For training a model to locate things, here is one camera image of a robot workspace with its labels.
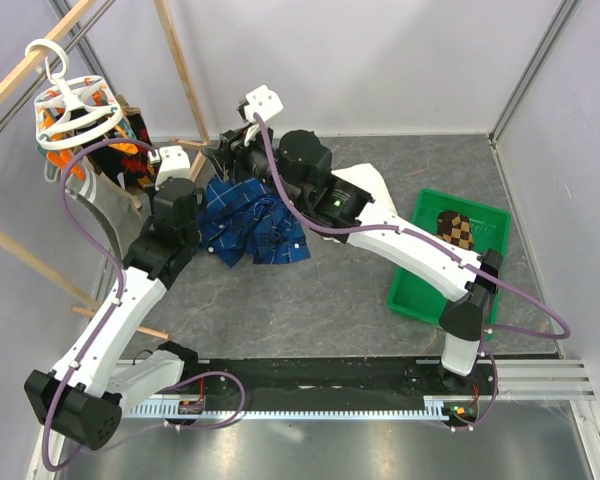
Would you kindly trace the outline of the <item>black red argyle sock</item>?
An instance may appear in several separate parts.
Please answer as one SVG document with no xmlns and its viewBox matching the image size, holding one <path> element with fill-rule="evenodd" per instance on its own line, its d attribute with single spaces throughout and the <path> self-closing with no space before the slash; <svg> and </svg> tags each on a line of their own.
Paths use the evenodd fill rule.
<svg viewBox="0 0 600 480">
<path fill-rule="evenodd" d="M 118 125 L 105 134 L 109 138 L 135 138 L 147 145 L 151 139 L 139 110 L 132 110 L 125 116 L 127 127 Z M 88 155 L 97 173 L 104 173 L 124 190 L 144 191 L 156 176 L 148 158 L 148 150 L 135 144 L 112 144 Z"/>
</svg>

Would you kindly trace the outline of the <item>brown yellow argyle sock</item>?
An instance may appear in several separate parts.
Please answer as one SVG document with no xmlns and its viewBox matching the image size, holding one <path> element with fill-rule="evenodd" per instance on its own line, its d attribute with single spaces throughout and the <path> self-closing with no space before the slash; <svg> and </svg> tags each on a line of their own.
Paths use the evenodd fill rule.
<svg viewBox="0 0 600 480">
<path fill-rule="evenodd" d="M 436 220 L 436 236 L 464 250 L 475 246 L 471 222 L 468 216 L 454 211 L 441 212 Z"/>
</svg>

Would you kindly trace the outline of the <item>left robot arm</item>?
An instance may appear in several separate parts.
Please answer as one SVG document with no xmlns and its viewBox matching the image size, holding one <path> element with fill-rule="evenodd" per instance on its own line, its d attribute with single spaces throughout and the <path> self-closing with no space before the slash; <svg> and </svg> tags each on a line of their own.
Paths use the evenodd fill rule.
<svg viewBox="0 0 600 480">
<path fill-rule="evenodd" d="M 130 246 L 116 284 L 86 330 L 51 370 L 33 371 L 26 396 L 46 434 L 56 432 L 91 450 L 102 448 L 124 414 L 159 391 L 188 393 L 199 369 L 188 349 L 168 344 L 123 371 L 117 362 L 147 314 L 197 252 L 197 214 L 204 192 L 170 178 L 153 198 L 152 214 Z"/>
</svg>

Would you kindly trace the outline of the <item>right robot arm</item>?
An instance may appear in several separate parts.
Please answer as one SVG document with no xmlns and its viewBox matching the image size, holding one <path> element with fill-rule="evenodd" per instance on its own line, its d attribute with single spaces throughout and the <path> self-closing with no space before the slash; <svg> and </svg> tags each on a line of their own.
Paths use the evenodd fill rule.
<svg viewBox="0 0 600 480">
<path fill-rule="evenodd" d="M 269 132 L 250 137 L 247 129 L 229 130 L 203 154 L 221 179 L 259 180 L 314 232 L 375 253 L 435 288 L 445 299 L 439 384 L 457 394 L 473 383 L 497 296 L 500 253 L 478 253 L 400 218 L 366 188 L 335 175 L 331 151 L 311 131 L 290 131 L 273 145 Z"/>
</svg>

